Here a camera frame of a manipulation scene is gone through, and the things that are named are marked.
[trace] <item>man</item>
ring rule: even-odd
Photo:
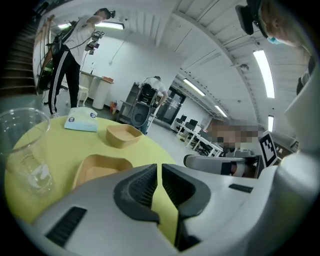
[[[94,15],[82,16],[70,36],[62,44],[60,51],[53,56],[54,68],[48,96],[51,118],[59,116],[56,108],[56,96],[59,94],[64,75],[68,84],[71,108],[77,107],[83,53],[95,31],[95,25],[110,19],[111,16],[112,14],[107,8],[99,9]]]
[[[162,98],[160,99],[158,107],[155,110],[155,111],[157,111],[160,108],[160,106],[166,101],[166,99],[168,97],[167,90],[164,87],[164,85],[162,84],[160,76],[149,77],[142,84],[149,84],[149,85],[151,85],[152,88],[156,89],[158,92],[160,92],[162,94]],[[140,131],[144,135],[147,134],[148,119],[149,119],[149,117],[147,118],[147,121],[144,123],[144,125],[142,125],[140,127]]]

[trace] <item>white wall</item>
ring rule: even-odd
[[[99,48],[94,55],[87,54],[82,71],[90,73],[91,67],[94,67],[93,75],[114,79],[106,105],[117,101],[120,109],[120,100],[127,99],[134,82],[141,83],[147,77],[160,76],[163,85],[169,89],[184,58],[166,48],[156,48],[153,41],[137,33],[110,28],[103,31],[105,35],[99,40]],[[90,88],[89,95],[94,95],[95,90]]]
[[[185,98],[176,117],[180,118],[182,115],[186,116],[186,122],[194,119],[198,121],[199,125],[203,124],[203,126],[208,126],[208,120],[211,120],[209,114],[189,97]]]

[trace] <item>person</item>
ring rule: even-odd
[[[160,76],[154,76],[154,77],[149,77],[146,80],[144,80],[144,82],[141,84],[149,84],[151,85],[152,88],[156,89],[158,92],[160,92],[162,94],[162,97],[158,103],[158,107],[157,109],[160,108],[160,106],[166,101],[166,99],[168,98],[168,93],[167,90],[165,88],[165,86],[163,85],[163,83],[161,82],[161,78]],[[147,134],[147,128],[148,128],[148,121],[146,121],[141,127],[140,127],[140,131],[146,135]]]
[[[60,51],[53,56],[54,66],[48,96],[51,118],[59,116],[56,101],[64,75],[68,84],[71,108],[77,107],[80,65],[83,53],[92,33],[95,31],[95,25],[110,19],[111,16],[112,14],[107,8],[99,9],[94,15],[82,16],[70,36],[62,44]]]
[[[272,44],[286,44],[288,46],[295,47],[306,59],[308,59],[307,69],[298,79],[296,87],[296,94],[298,95],[308,82],[309,77],[316,66],[316,61],[311,56],[311,51],[305,44],[302,35],[297,31],[297,26],[294,23],[293,18],[277,0],[247,0],[247,3],[248,7],[250,7],[254,23],[259,27],[261,33],[269,42]],[[236,9],[237,8],[241,9],[245,7],[238,5]]]

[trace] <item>fluorescent light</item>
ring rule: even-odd
[[[100,22],[95,26],[103,27],[103,28],[118,29],[118,30],[123,30],[125,28],[125,26],[122,23],[117,23],[117,22]]]
[[[62,29],[62,30],[65,29],[65,28],[67,28],[67,27],[69,27],[69,26],[71,26],[70,23],[58,25],[58,27],[59,27],[60,29]]]
[[[225,114],[225,112],[222,111],[222,109],[221,109],[219,106],[215,105],[215,108],[216,108],[217,110],[219,110],[220,113],[221,113],[225,118],[227,118],[227,115]]]
[[[194,89],[198,94],[200,94],[201,96],[205,96],[205,94],[200,91],[194,84],[192,84],[188,79],[185,78],[183,81],[192,89]]]
[[[253,55],[258,62],[260,67],[262,77],[264,80],[264,86],[266,90],[266,96],[268,98],[275,98],[275,88],[274,88],[274,81],[272,79],[272,74],[270,70],[270,66],[267,60],[267,56],[264,50],[258,50],[253,52]]]
[[[272,133],[272,131],[274,130],[274,117],[272,115],[268,116],[268,130],[269,132]]]

